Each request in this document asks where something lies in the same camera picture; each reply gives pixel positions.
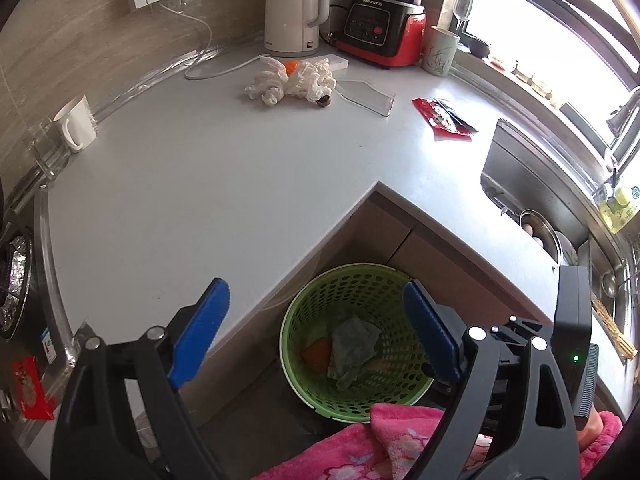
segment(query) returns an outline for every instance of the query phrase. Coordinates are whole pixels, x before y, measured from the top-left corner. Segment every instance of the white kettle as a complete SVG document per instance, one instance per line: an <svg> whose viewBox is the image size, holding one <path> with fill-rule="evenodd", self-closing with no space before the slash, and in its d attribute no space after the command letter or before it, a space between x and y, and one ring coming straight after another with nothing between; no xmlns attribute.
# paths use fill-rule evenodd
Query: white kettle
<svg viewBox="0 0 640 480"><path fill-rule="evenodd" d="M318 49L329 0L266 0L264 46L273 56L307 56Z"/></svg>

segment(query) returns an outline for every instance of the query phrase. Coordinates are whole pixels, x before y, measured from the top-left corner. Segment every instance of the aluminum foil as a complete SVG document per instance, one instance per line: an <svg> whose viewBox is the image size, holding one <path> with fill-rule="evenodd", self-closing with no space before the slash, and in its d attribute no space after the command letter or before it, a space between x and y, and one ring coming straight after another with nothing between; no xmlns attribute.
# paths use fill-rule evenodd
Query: aluminum foil
<svg viewBox="0 0 640 480"><path fill-rule="evenodd" d="M8 294L4 305L0 307L0 330L6 332L14 323L20 311L20 294L27 271L28 242L23 236L17 236L11 241L15 248L11 260L11 274L7 283Z"/></svg>

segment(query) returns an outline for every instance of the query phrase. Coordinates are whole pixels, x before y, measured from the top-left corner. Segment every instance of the green plastic basket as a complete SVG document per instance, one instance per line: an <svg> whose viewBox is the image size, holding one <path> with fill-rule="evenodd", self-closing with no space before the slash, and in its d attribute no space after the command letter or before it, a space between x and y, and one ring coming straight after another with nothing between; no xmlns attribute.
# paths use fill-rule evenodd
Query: green plastic basket
<svg viewBox="0 0 640 480"><path fill-rule="evenodd" d="M280 330L280 359L287 381L320 415L343 422L368 422L375 402L415 404L431 385L420 368L424 351L404 316L402 289L409 277L377 264L337 267L316 277L289 305ZM300 353L319 324L355 314L382 333L376 344L381 370L366 372L346 391L310 370Z"/></svg>

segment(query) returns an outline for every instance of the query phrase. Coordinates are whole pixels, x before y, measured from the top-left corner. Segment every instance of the window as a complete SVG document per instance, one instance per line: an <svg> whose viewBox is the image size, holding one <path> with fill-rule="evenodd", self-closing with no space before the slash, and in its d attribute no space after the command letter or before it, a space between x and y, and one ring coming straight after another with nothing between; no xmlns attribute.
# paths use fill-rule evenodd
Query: window
<svg viewBox="0 0 640 480"><path fill-rule="evenodd" d="M604 121L626 101L628 89L568 28L526 0L476 0L466 31L532 67L607 144L613 142Z"/></svg>
<svg viewBox="0 0 640 480"><path fill-rule="evenodd" d="M462 34L526 63L594 127L599 152L615 139L605 120L640 84L640 50L611 0L475 0Z"/></svg>

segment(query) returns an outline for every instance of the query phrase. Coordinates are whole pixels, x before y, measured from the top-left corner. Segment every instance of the wine glass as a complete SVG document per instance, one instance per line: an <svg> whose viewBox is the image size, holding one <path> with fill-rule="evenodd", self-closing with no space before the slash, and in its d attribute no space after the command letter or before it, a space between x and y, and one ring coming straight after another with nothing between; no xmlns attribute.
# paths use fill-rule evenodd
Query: wine glass
<svg viewBox="0 0 640 480"><path fill-rule="evenodd" d="M458 26L456 27L457 35L460 35L462 24L469 19L473 5L474 0L456 0L453 2L453 15L458 19Z"/></svg>

